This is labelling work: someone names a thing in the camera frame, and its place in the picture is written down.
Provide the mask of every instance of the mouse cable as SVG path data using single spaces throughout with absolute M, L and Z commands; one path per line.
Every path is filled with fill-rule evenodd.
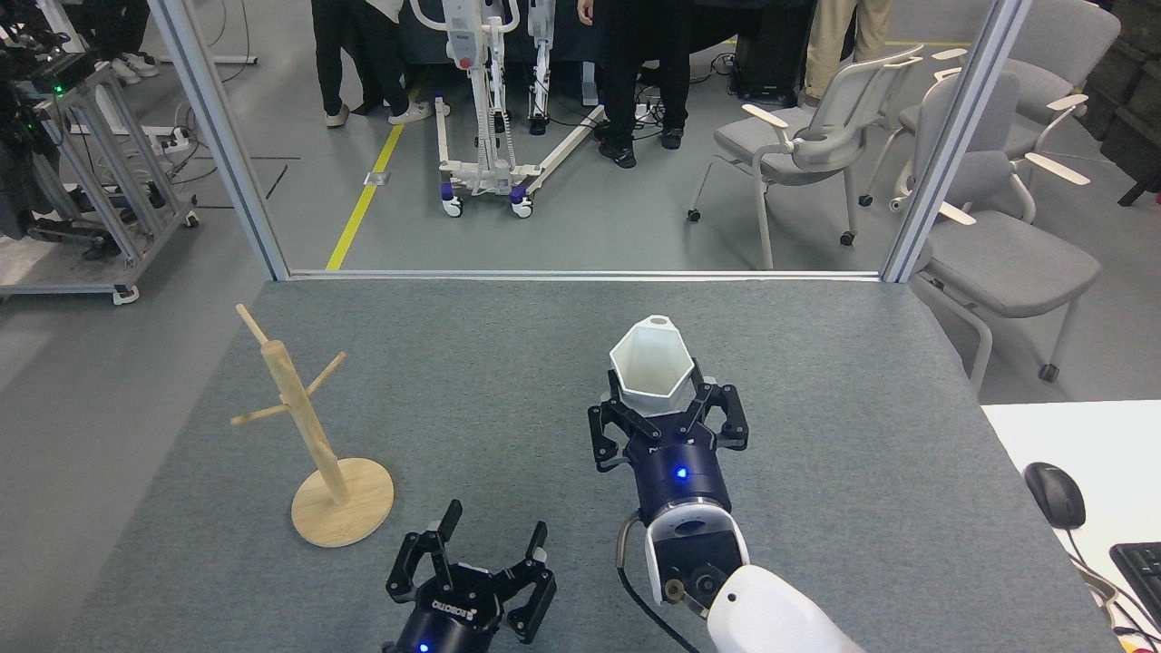
M 1076 558 L 1075 555 L 1073 555 L 1072 553 L 1068 553 L 1067 551 L 1065 553 L 1068 555 L 1068 558 L 1072 559 L 1073 562 L 1080 565 L 1084 569 L 1088 569 L 1088 572 L 1090 574 L 1093 574 L 1094 576 L 1097 576 L 1098 579 L 1104 580 L 1105 582 L 1108 582 L 1109 584 L 1111 584 L 1113 588 L 1116 588 L 1117 591 L 1119 591 L 1122 596 L 1124 596 L 1125 598 L 1127 598 L 1133 604 L 1133 607 L 1137 608 L 1141 612 L 1141 616 L 1145 618 L 1145 623 L 1147 623 L 1148 625 L 1153 626 L 1153 629 L 1156 630 L 1158 632 L 1161 632 L 1161 627 L 1159 627 L 1158 624 L 1156 624 L 1156 622 L 1153 620 L 1153 617 L 1149 616 L 1148 611 L 1146 611 L 1145 608 L 1141 607 L 1140 601 L 1138 601 L 1135 596 L 1133 596 L 1132 594 L 1125 591 L 1125 589 L 1122 588 L 1119 584 L 1117 584 L 1117 583 L 1110 581 L 1109 579 L 1102 576 L 1093 567 L 1089 567 L 1084 562 L 1081 562 L 1081 560 L 1079 558 Z M 1123 608 L 1120 608 L 1119 605 L 1117 608 L 1120 609 L 1122 612 L 1124 612 Z
M 1152 634 L 1145 632 L 1145 630 L 1141 629 L 1141 624 L 1138 624 L 1137 619 L 1134 619 L 1133 616 L 1130 615 L 1128 611 L 1120 605 L 1120 603 L 1113 601 L 1112 604 L 1117 607 L 1117 610 L 1119 610 L 1120 613 L 1124 615 L 1126 619 L 1128 619 L 1128 623 L 1133 624 L 1133 629 L 1145 638 L 1145 643 L 1149 645 L 1149 648 L 1153 650 L 1153 653 L 1158 653 L 1158 645 L 1154 644 L 1154 640 L 1161 641 L 1161 639 L 1158 639 Z
M 1073 551 L 1076 552 L 1076 557 L 1081 559 L 1081 564 L 1088 567 L 1088 562 L 1084 561 L 1084 554 L 1081 553 L 1081 547 L 1076 546 L 1076 540 L 1073 539 L 1073 529 L 1067 529 L 1065 532 L 1068 533 L 1068 541 L 1073 543 Z
M 633 589 L 633 584 L 629 583 L 629 577 L 625 574 L 625 546 L 628 541 L 629 529 L 633 528 L 633 524 L 639 521 L 640 517 L 637 517 L 637 514 L 634 512 L 628 519 L 625 521 L 625 525 L 621 526 L 621 532 L 616 537 L 616 575 L 621 577 L 621 584 L 625 587 L 625 591 L 627 591 L 629 597 L 633 598 L 633 602 L 637 604 L 637 608 L 641 608 L 641 610 L 650 619 L 652 619 L 655 624 L 657 624 L 657 627 L 665 631 L 665 634 L 673 638 L 673 640 L 677 641 L 682 648 L 685 648 L 690 653 L 701 653 L 697 650 L 697 647 L 682 637 L 679 632 L 673 630 L 673 626 L 669 625 L 665 619 L 661 617 L 661 615 L 655 612 L 654 609 L 641 598 L 641 595 Z

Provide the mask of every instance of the chair wheel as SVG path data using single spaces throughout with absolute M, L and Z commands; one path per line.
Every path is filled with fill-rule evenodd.
M 1039 376 L 1041 381 L 1047 381 L 1050 383 L 1055 381 L 1057 376 L 1059 375 L 1060 375 L 1060 368 L 1051 363 L 1045 363 L 1040 367 L 1040 373 L 1037 374 L 1037 376 Z

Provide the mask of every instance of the black shoe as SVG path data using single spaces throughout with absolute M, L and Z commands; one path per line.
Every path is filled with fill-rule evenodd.
M 637 159 L 633 156 L 633 145 L 627 148 L 616 148 L 607 141 L 603 141 L 600 146 L 597 149 L 600 151 L 601 156 L 613 159 L 613 163 L 623 168 L 630 168 L 637 165 Z
M 682 146 L 682 137 L 685 130 L 680 127 L 666 127 L 661 130 L 661 146 L 666 150 L 676 150 Z

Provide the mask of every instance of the white sneaker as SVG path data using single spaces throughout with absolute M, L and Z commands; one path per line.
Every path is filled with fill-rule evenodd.
M 349 115 L 351 115 L 351 108 L 347 107 L 346 105 L 342 105 L 342 107 L 339 108 L 339 113 L 334 114 L 333 116 L 332 115 L 326 116 L 326 128 L 337 129 L 339 127 L 342 127 L 344 124 L 347 123 L 347 116 Z
M 145 57 L 132 52 L 125 52 L 121 56 L 121 58 L 123 58 L 125 63 L 129 64 L 129 67 L 132 69 L 132 71 L 138 76 L 157 77 L 157 66 L 149 63 Z
M 137 77 L 134 69 L 129 67 L 129 64 L 122 62 L 121 59 L 113 59 L 109 62 L 113 66 L 113 72 L 117 73 L 125 84 L 139 84 L 142 78 Z
M 452 108 L 444 105 L 444 115 L 452 113 Z M 387 119 L 387 122 L 391 124 L 408 124 L 409 122 L 416 122 L 417 120 L 424 120 L 425 117 L 431 117 L 435 114 L 435 109 L 432 108 L 432 102 L 411 102 L 408 106 L 406 113 L 397 116 L 391 116 Z

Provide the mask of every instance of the black box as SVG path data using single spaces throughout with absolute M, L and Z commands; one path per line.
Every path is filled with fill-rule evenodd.
M 1127 108 L 1120 107 L 1101 145 L 1101 153 L 1134 180 L 1148 181 L 1161 164 L 1161 134 L 1149 129 Z M 1161 192 L 1161 182 L 1146 191 Z
M 1097 62 L 1088 81 L 1104 91 L 1112 101 L 1123 105 L 1133 94 L 1147 58 L 1145 52 L 1118 38 Z
M 1145 64 L 1144 74 L 1125 106 L 1149 129 L 1161 130 L 1161 62 Z
M 1151 57 L 1161 55 L 1161 0 L 1117 0 L 1112 15 L 1126 43 Z
M 1084 125 L 1084 129 L 1094 138 L 1104 141 L 1105 135 L 1109 134 L 1109 127 L 1112 124 L 1112 119 L 1116 117 L 1117 108 L 1120 105 L 1091 81 L 1084 86 L 1084 94 L 1089 96 L 1088 101 L 1084 102 L 1088 110 L 1084 115 L 1077 116 L 1076 120 Z

